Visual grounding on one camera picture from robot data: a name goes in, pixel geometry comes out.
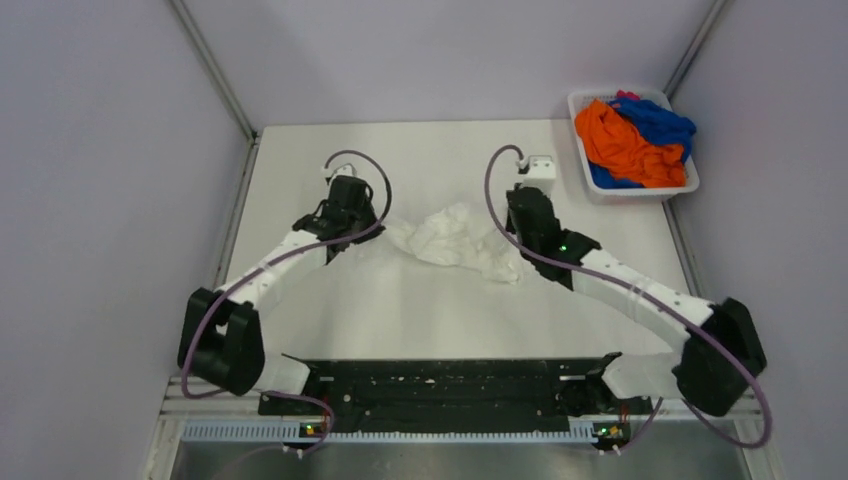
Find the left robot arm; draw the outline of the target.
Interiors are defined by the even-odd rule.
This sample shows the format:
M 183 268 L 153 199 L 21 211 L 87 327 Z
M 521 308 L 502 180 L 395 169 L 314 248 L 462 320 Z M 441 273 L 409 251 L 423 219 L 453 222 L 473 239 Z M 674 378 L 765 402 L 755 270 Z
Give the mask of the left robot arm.
M 336 174 L 318 208 L 298 219 L 283 240 L 244 275 L 189 297 L 177 365 L 233 395 L 276 391 L 297 413 L 319 404 L 309 367 L 270 335 L 270 315 L 285 293 L 352 244 L 382 233 L 368 182 Z

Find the white printed t-shirt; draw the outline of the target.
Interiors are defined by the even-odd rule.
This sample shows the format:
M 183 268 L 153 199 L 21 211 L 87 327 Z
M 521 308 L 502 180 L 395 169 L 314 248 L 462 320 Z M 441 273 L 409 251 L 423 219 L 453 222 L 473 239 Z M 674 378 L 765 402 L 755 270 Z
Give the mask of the white printed t-shirt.
M 392 220 L 385 234 L 395 247 L 428 264 L 476 271 L 499 283 L 518 284 L 525 276 L 518 250 L 476 205 L 456 203 L 419 224 Z

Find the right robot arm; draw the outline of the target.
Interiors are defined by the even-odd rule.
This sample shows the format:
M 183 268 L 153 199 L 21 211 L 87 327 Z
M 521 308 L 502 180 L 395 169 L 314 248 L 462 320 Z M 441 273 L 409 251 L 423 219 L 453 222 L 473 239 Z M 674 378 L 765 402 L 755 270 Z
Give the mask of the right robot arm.
M 626 399 L 664 397 L 723 417 L 746 393 L 767 405 L 758 382 L 767 359 L 744 304 L 694 297 L 627 266 L 598 241 L 562 228 L 538 188 L 517 185 L 506 200 L 518 248 L 543 278 L 617 310 L 667 346 L 661 353 L 607 355 L 587 376 L 594 409 L 612 412 Z

